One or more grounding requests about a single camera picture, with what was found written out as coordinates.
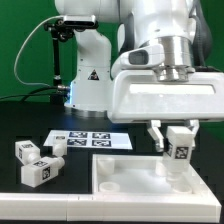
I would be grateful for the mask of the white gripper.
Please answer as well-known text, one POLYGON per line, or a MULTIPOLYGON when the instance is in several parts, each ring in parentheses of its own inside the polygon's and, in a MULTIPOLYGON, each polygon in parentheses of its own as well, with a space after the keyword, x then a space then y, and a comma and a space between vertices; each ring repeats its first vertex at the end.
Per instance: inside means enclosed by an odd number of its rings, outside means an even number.
POLYGON ((114 123, 145 123, 157 152, 164 151, 161 121, 186 120, 195 146, 198 120, 224 120, 224 74, 195 72, 187 82, 159 82, 150 70, 125 70, 110 85, 108 117, 114 123))

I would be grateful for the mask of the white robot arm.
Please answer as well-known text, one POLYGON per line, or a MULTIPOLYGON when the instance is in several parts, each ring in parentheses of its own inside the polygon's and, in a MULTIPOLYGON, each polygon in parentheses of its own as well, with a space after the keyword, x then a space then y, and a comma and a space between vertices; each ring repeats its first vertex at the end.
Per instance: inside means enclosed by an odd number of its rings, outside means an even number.
POLYGON ((224 73, 205 66, 211 34, 200 0, 55 0, 77 41, 67 106, 145 123, 224 120, 224 73))

